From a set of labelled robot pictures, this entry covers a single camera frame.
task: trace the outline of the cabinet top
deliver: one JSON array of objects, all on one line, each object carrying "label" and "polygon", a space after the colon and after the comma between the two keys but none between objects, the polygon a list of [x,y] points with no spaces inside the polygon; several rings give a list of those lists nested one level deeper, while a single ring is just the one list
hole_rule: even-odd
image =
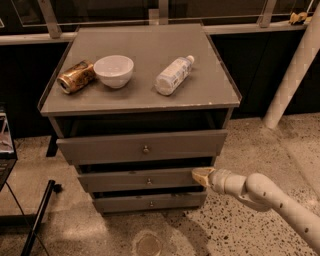
[{"label": "cabinet top", "polygon": [[[239,106],[241,96],[199,24],[80,28],[59,72],[82,60],[94,63],[108,55],[125,55],[134,61],[134,73],[127,85],[109,89],[96,79],[67,95],[54,81],[41,114],[68,116]],[[190,75],[172,95],[159,94],[154,87],[156,76],[177,57],[188,55],[195,57]]]}]

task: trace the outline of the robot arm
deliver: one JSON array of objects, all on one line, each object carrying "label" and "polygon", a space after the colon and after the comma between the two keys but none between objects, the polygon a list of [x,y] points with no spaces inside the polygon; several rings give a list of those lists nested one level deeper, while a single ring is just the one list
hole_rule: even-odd
[{"label": "robot arm", "polygon": [[204,187],[228,194],[256,211],[275,210],[320,255],[320,217],[286,195],[260,173],[248,177],[228,170],[195,168],[192,177]]}]

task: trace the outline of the glass panel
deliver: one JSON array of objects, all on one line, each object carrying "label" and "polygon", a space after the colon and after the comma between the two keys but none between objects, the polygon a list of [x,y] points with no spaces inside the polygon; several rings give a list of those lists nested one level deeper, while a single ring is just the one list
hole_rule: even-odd
[{"label": "glass panel", "polygon": [[[38,0],[11,0],[23,26],[45,25]],[[50,0],[58,24],[90,24],[148,20],[157,0]]]},{"label": "glass panel", "polygon": [[[170,0],[171,23],[201,20],[204,25],[255,23],[267,0]],[[319,0],[278,0],[272,22],[289,20],[292,12],[315,11]]]},{"label": "glass panel", "polygon": [[[26,26],[45,25],[38,0],[11,0]],[[142,22],[163,0],[44,0],[51,3],[58,24]],[[201,21],[204,25],[256,23],[268,0],[164,0],[169,23]],[[277,0],[272,22],[289,20],[292,12],[314,12],[320,0]]]},{"label": "glass panel", "polygon": [[170,0],[171,22],[201,19],[206,24],[256,22],[265,0]]},{"label": "glass panel", "polygon": [[307,11],[312,14],[315,11],[318,3],[319,0],[278,0],[274,9],[274,14],[290,16],[292,12],[300,13]]}]

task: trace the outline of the terrazzo floor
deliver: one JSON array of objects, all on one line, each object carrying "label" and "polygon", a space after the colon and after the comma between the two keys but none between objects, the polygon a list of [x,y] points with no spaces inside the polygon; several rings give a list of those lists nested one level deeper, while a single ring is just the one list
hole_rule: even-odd
[{"label": "terrazzo floor", "polygon": [[[284,116],[275,130],[261,119],[231,120],[215,167],[242,175],[259,172],[320,216],[320,114]],[[208,191],[196,210],[102,217],[60,151],[46,158],[48,137],[15,141],[18,162],[8,179],[25,213],[36,212],[49,179],[53,193],[31,255],[207,256],[316,255],[274,211],[259,213]],[[8,188],[0,214],[19,214]],[[1,228],[0,255],[20,255],[28,230]]]}]

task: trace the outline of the crushed can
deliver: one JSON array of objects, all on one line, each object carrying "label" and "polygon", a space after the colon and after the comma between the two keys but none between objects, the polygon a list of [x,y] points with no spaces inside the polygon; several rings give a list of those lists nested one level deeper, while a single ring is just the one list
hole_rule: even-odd
[{"label": "crushed can", "polygon": [[85,87],[95,76],[93,63],[83,60],[61,73],[57,78],[57,82],[64,93],[72,94]]}]

